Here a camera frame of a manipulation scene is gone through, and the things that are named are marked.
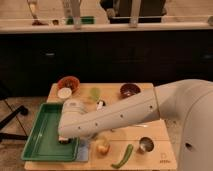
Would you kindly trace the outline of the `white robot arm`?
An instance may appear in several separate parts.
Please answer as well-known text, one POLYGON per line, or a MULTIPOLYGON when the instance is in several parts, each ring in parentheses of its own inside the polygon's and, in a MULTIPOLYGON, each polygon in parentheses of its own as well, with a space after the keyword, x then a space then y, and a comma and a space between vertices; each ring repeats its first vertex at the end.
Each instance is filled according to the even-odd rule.
POLYGON ((65 104, 58 133, 73 138, 172 117, 182 126, 177 170, 213 171, 211 81, 186 79, 156 86, 87 114, 65 104))

